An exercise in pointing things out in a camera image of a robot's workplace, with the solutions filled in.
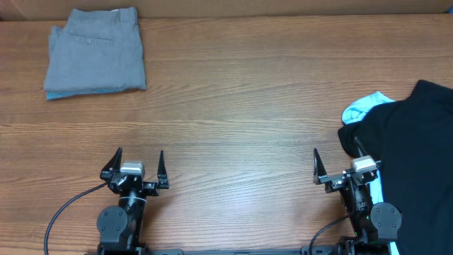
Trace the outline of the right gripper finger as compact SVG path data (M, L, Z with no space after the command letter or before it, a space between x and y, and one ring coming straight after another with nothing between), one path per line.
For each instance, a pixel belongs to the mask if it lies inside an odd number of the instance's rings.
M321 156L317 148L314 148L313 153L314 153L314 174L313 174L314 179L326 178L327 177L326 169L323 165Z
M354 137L354 144L356 145L358 153L361 157L369 155L369 153L367 152L367 150L365 149L364 145L361 143L358 137Z

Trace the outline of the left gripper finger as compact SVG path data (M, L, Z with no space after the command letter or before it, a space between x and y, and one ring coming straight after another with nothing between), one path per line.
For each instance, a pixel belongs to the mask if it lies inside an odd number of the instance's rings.
M159 155L159 165L158 165L158 171L157 171L157 176L158 177L167 177L167 171L164 163L164 151L160 151Z
M121 161L122 161L122 148L119 147L114 156L110 159L110 161L102 168L102 172L104 173L119 170Z

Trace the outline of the black t-shirt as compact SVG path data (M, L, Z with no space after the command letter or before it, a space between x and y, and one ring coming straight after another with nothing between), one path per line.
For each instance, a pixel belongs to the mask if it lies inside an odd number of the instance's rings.
M452 253L452 89L420 80L411 95L373 107L338 130L343 149L355 140L382 163L384 201L401 210L400 254Z

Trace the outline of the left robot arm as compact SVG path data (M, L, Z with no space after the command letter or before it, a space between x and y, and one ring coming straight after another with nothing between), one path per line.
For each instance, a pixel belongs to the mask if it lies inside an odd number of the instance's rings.
M103 209L96 222L100 233L98 254L149 254L149 248L141 242L144 212L147 198L158 196L159 191L169 188L169 179L160 152L157 180L144 180L144 165L140 161L122 161L122 148L102 168L101 180L119 195L117 205Z

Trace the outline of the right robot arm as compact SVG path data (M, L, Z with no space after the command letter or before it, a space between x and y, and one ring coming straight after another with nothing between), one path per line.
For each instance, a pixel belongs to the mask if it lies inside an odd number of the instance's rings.
M328 228L348 219L353 237L341 237L326 254L390 254L391 243L398 239L402 223L401 211L391 203L372 201L369 183L377 179L380 162L374 160L355 138L360 156L353 159L350 168L341 174L329 176L317 149L313 150L313 183L325 186L325 192L339 192L346 215L321 228L309 243L309 253L316 254L314 242Z

